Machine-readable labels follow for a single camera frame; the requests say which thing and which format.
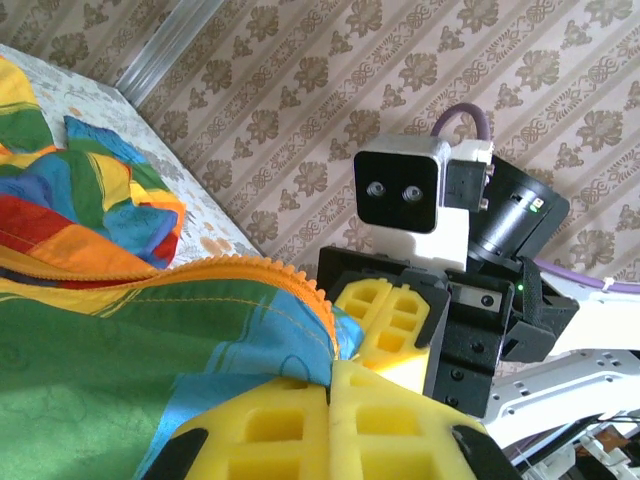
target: yellow foam block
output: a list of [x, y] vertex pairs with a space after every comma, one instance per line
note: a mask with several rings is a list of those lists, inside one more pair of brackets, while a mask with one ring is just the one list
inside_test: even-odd
[[451, 433], [470, 417], [350, 361], [333, 367], [331, 480], [475, 480]]
[[348, 284], [334, 305], [351, 316], [366, 333], [393, 285], [386, 278], [367, 278]]
[[208, 437], [185, 480], [327, 480], [326, 389], [276, 379], [182, 425]]
[[429, 305], [408, 285], [393, 287], [386, 279], [350, 283], [336, 305], [355, 312], [365, 338], [354, 359], [384, 378], [422, 393], [429, 348], [415, 341], [429, 315]]

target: colorful blanket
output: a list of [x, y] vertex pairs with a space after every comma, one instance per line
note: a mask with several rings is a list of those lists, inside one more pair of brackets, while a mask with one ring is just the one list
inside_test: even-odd
[[267, 259], [154, 268], [177, 201], [112, 132], [67, 119], [56, 150], [27, 87], [0, 60], [1, 478], [140, 478], [221, 402], [275, 376], [330, 385], [362, 341], [350, 317]]
[[115, 132], [65, 124], [60, 150], [24, 73], [0, 58], [0, 245], [83, 273], [167, 267], [184, 205]]

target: patterned wallpaper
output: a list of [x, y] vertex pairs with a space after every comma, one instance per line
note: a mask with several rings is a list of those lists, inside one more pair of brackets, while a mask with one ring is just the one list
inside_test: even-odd
[[[543, 257], [640, 280], [632, 0], [229, 0], [141, 106], [266, 254], [368, 250], [351, 158], [477, 103], [498, 152], [570, 199]], [[451, 141], [475, 134], [451, 122]]]
[[0, 43], [115, 84], [179, 0], [3, 0]]

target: lens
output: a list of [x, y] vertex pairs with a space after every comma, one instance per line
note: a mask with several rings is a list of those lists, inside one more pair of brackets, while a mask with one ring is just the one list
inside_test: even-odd
[[419, 202], [422, 200], [422, 190], [412, 185], [405, 188], [404, 192], [402, 192], [402, 198], [409, 203]]
[[370, 197], [381, 197], [382, 195], [384, 195], [384, 192], [385, 192], [384, 185], [382, 185], [380, 182], [372, 182], [367, 187], [367, 194]]

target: orange zipper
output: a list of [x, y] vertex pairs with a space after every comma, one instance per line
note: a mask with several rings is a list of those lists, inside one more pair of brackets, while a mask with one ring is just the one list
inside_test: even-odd
[[251, 280], [261, 282], [289, 292], [304, 302], [325, 325], [330, 333], [336, 355], [338, 352], [338, 345], [334, 335], [335, 318], [331, 309], [331, 302], [325, 300], [324, 290], [318, 290], [315, 280], [307, 280], [304, 272], [296, 272], [293, 265], [285, 267], [279, 260], [274, 262], [270, 258], [223, 255], [221, 257], [196, 260], [172, 269], [123, 275], [81, 275], [18, 263], [8, 261], [6, 257], [0, 257], [0, 267], [32, 278], [60, 282], [123, 282], [114, 286], [86, 289], [85, 291], [109, 291], [122, 288], [140, 289], [199, 280]]

